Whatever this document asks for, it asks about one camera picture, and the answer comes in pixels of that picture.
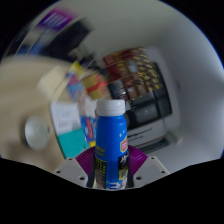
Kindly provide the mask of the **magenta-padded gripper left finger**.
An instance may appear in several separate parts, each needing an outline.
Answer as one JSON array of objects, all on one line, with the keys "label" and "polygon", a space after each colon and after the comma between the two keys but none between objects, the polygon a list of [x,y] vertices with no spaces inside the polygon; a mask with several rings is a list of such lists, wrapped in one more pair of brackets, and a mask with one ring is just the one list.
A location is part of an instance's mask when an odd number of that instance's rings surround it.
[{"label": "magenta-padded gripper left finger", "polygon": [[94,147],[67,158],[54,174],[84,188],[95,188]]}]

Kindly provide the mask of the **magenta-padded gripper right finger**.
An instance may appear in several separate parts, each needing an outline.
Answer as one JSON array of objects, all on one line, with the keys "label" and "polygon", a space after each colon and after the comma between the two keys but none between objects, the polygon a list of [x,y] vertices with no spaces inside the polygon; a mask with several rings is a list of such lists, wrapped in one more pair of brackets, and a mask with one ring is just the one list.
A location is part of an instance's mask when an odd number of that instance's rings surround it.
[{"label": "magenta-padded gripper right finger", "polygon": [[143,187],[169,175],[156,156],[147,156],[139,149],[129,147],[128,187]]}]

